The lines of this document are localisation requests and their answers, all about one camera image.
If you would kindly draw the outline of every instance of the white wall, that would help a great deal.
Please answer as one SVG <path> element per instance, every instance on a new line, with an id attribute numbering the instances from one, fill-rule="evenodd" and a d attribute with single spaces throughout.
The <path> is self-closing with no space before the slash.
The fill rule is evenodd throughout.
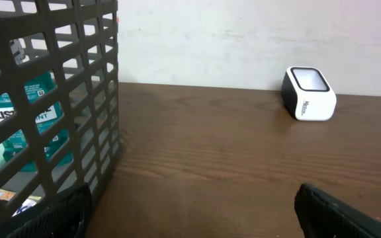
<path id="1" fill-rule="evenodd" d="M 120 81 L 279 89 L 322 70 L 337 93 L 381 95 L 381 0 L 119 0 Z"/>

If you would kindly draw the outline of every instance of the teal package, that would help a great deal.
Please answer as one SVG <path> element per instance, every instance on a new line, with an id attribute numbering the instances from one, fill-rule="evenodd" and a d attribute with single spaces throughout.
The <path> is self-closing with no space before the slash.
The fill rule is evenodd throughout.
<path id="1" fill-rule="evenodd" d="M 39 97 L 45 95 L 47 92 L 51 91 L 55 87 L 54 82 L 51 79 L 49 72 L 46 72 L 31 81 L 28 81 L 24 85 L 24 90 L 28 97 L 30 103 L 36 101 Z M 0 122 L 8 118 L 15 113 L 11 100 L 7 93 L 0 96 Z M 36 127 L 38 128 L 39 134 L 43 133 L 49 127 L 54 124 L 59 117 L 62 116 L 62 111 L 58 103 L 50 106 L 43 113 L 39 114 L 36 119 Z M 63 129 L 58 133 L 44 148 L 46 158 L 49 160 L 51 156 L 68 140 L 67 130 Z M 4 159 L 9 161 L 17 153 L 27 146 L 27 141 L 24 138 L 23 132 L 21 130 L 14 133 L 8 139 L 3 142 L 5 151 Z M 68 153 L 59 163 L 63 165 L 71 162 L 71 153 Z M 22 168 L 22 171 L 35 171 L 35 166 L 33 162 L 28 163 Z"/>

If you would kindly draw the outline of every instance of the wood grain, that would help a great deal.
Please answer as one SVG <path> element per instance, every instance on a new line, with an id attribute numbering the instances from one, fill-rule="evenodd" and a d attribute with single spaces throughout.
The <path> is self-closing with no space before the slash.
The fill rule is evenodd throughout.
<path id="1" fill-rule="evenodd" d="M 276 91 L 119 84 L 125 152 L 88 237 L 303 237 L 310 182 L 381 221 L 381 97 L 299 122 Z"/>

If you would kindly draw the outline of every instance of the small cube device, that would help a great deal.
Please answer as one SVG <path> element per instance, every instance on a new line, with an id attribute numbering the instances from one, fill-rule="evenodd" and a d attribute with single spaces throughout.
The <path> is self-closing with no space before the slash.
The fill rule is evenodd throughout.
<path id="1" fill-rule="evenodd" d="M 320 70 L 289 67 L 282 84 L 286 109 L 297 120 L 325 121 L 336 107 L 336 95 Z"/>

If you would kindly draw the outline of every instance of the gray plastic basket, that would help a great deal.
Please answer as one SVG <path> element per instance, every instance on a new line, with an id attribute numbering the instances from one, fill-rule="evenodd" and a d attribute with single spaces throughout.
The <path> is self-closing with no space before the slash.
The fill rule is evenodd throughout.
<path id="1" fill-rule="evenodd" d="M 28 146 L 0 168 L 0 222 L 30 196 L 52 199 L 88 182 L 94 201 L 119 157 L 116 0 L 12 0 L 0 6 L 0 95 L 15 113 L 0 123 L 0 143 L 22 130 Z M 17 65 L 10 40 L 21 39 L 28 61 Z M 68 66 L 75 61 L 75 67 Z M 51 71 L 56 88 L 29 103 L 24 83 Z M 63 116 L 39 134 L 35 118 L 59 103 Z M 62 129 L 69 139 L 48 161 L 45 145 Z M 71 152 L 73 161 L 56 167 Z M 36 172 L 22 172 L 33 161 Z"/>

